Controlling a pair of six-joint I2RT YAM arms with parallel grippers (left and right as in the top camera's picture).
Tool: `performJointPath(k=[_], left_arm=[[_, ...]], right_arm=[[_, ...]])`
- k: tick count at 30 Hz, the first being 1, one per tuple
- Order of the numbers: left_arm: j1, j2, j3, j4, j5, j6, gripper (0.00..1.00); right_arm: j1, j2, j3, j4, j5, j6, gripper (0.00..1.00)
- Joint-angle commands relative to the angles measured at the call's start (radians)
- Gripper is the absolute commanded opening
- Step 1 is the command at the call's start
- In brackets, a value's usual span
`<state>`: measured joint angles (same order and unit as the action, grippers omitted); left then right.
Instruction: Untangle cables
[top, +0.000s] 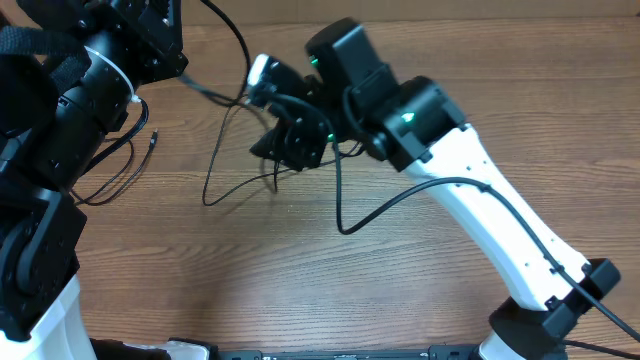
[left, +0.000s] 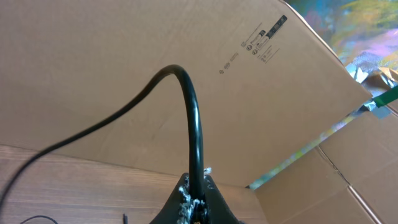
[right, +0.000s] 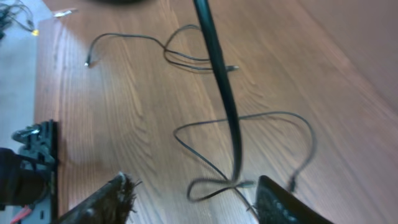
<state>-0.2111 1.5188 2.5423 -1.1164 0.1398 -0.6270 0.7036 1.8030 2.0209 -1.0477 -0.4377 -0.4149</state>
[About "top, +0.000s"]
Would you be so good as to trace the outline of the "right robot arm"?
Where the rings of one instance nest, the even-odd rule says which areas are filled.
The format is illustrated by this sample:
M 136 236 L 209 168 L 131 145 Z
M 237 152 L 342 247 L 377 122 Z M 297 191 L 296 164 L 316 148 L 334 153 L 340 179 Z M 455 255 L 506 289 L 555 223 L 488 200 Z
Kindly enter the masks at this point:
M 619 282 L 607 259 L 588 259 L 556 235 L 493 163 L 464 113 L 433 80 L 399 82 L 364 27 L 339 20 L 312 37 L 314 73 L 301 76 L 261 54 L 248 74 L 252 105 L 276 126 L 256 156 L 301 171 L 327 146 L 361 143 L 440 203 L 504 281 L 508 299 L 490 316 L 474 359 L 563 359 L 579 318 Z

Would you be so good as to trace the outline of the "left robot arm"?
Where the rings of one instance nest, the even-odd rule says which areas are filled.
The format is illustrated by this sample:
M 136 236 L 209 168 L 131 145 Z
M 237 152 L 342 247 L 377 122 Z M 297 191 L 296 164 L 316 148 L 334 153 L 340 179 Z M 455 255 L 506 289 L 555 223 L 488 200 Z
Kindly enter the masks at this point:
M 20 2 L 1 24 L 1 355 L 5 359 L 211 359 L 214 346 L 92 339 L 80 309 L 77 180 L 128 142 L 137 89 L 177 77 L 179 0 Z

